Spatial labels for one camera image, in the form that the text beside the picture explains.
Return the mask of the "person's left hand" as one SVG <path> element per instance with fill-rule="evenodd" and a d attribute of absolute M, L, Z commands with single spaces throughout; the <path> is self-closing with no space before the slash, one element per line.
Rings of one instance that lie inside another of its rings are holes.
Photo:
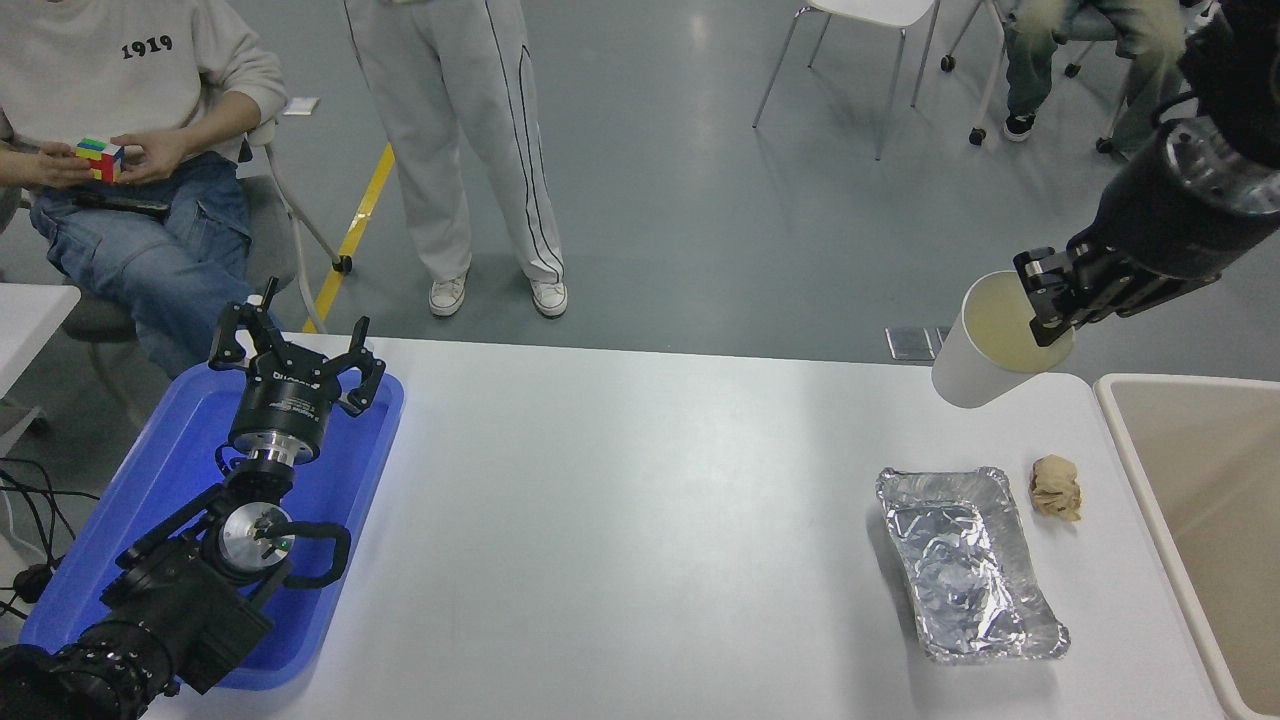
<path fill-rule="evenodd" d="M 125 160 L 115 176 L 115 184 L 148 184 L 168 179 L 193 147 L 187 129 L 119 135 L 110 141 L 125 149 Z"/>

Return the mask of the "person's right hand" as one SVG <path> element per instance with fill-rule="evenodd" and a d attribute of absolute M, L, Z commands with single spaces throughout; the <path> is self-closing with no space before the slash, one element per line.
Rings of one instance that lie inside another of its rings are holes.
<path fill-rule="evenodd" d="M 67 143 L 42 143 L 26 156 L 19 184 L 69 188 L 95 179 L 90 161 Z"/>

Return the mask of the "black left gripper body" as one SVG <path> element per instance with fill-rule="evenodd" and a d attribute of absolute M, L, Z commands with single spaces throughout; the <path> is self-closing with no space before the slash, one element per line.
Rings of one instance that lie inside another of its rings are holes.
<path fill-rule="evenodd" d="M 333 375 L 303 369 L 302 377 L 283 372 L 273 363 L 252 363 L 246 369 L 246 387 L 230 427 L 230 442 L 246 448 L 250 439 L 282 433 L 308 448 L 319 448 L 326 432 L 340 384 Z"/>

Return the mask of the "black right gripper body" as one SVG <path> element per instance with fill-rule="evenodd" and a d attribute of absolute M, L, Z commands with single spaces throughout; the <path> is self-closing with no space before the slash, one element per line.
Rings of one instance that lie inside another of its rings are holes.
<path fill-rule="evenodd" d="M 1216 274 L 1277 231 L 1275 179 L 1187 179 L 1164 150 L 1132 158 L 1075 240 L 1178 279 Z"/>

